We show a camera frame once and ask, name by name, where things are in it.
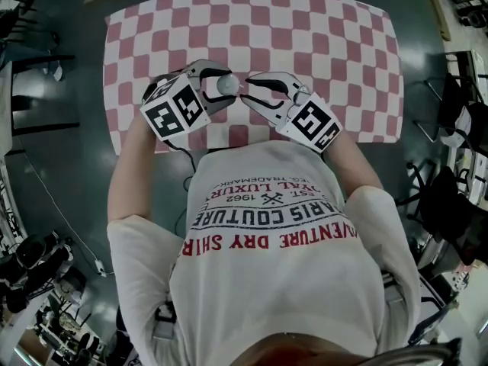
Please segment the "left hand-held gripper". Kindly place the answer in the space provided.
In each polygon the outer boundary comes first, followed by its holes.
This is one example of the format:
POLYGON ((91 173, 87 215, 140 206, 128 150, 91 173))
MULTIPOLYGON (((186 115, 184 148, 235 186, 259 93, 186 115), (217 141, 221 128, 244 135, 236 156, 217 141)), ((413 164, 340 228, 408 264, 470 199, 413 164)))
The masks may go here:
POLYGON ((210 98, 201 89, 199 97, 190 80, 202 83, 204 79, 231 73, 219 62, 198 59, 186 67, 185 74, 164 75, 158 82, 150 84, 140 111, 160 141, 199 130, 210 123, 209 116, 232 105, 236 96, 210 98))

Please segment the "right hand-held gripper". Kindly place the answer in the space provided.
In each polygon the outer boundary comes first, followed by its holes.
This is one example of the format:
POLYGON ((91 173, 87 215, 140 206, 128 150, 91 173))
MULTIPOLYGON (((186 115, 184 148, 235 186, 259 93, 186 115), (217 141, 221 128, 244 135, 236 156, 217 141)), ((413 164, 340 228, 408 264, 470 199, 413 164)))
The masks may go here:
MULTIPOLYGON (((248 77, 246 82, 274 92, 297 91, 297 78, 286 72, 261 72, 248 77)), ((290 107, 287 101, 270 104, 251 95, 240 95, 240 100, 272 125, 276 125, 280 135, 317 153, 323 153, 342 132, 342 124, 330 106, 306 86, 298 89, 290 107)))

